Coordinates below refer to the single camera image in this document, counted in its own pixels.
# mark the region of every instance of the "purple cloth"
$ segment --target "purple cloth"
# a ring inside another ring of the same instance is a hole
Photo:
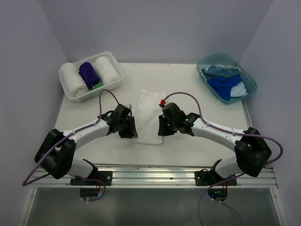
[[[94,85],[100,82],[100,78],[98,77],[92,64],[89,62],[85,62],[79,67],[79,74],[83,78],[88,89],[91,89]]]

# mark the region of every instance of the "rolled white towel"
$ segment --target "rolled white towel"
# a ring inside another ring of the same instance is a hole
[[[59,73],[64,80],[68,93],[77,97],[88,92],[88,87],[79,75],[74,63],[65,63],[61,66]]]
[[[97,58],[93,66],[104,85],[119,79],[115,68],[105,56]]]

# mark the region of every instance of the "white wall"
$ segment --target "white wall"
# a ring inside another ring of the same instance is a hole
[[[69,60],[111,51],[121,62],[240,59],[272,0],[39,0]]]
[[[289,225],[300,225],[301,200],[301,2],[274,0],[241,59],[257,81],[248,101],[254,126],[279,140],[283,157],[273,164]]]
[[[28,191],[21,183],[58,114],[57,70],[67,59],[36,0],[2,0],[0,33],[0,225],[15,226]]]

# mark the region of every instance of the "blue cloth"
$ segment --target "blue cloth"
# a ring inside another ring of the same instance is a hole
[[[231,88],[242,81],[240,75],[235,75],[231,78],[214,77],[208,79],[208,84],[215,90],[215,92],[224,100],[230,101]]]
[[[224,78],[232,78],[240,73],[238,67],[230,67],[226,68],[221,65],[210,65],[208,68],[201,69],[201,72],[204,74],[206,79],[212,79],[213,77],[224,77]]]

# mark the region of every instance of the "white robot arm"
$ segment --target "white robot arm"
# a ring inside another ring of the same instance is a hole
[[[209,170],[202,170],[196,178],[200,185],[213,185],[238,173],[257,177],[271,156],[272,151],[261,137],[250,137],[249,134],[260,135],[250,127],[248,130],[227,128],[208,120],[201,120],[200,115],[186,115],[175,103],[161,106],[163,115],[159,116],[159,136],[170,136],[177,131],[191,136],[203,137],[226,146],[236,156],[217,161]]]
[[[64,142],[52,151],[41,163],[41,167],[55,179],[65,175],[88,179],[100,179],[97,168],[87,160],[73,158],[74,152],[90,141],[118,132],[121,138],[138,137],[135,129],[135,119],[131,109],[118,104],[114,111],[101,115],[87,125],[76,129],[60,132],[51,130],[46,136],[34,160],[36,163],[48,152],[58,141]]]

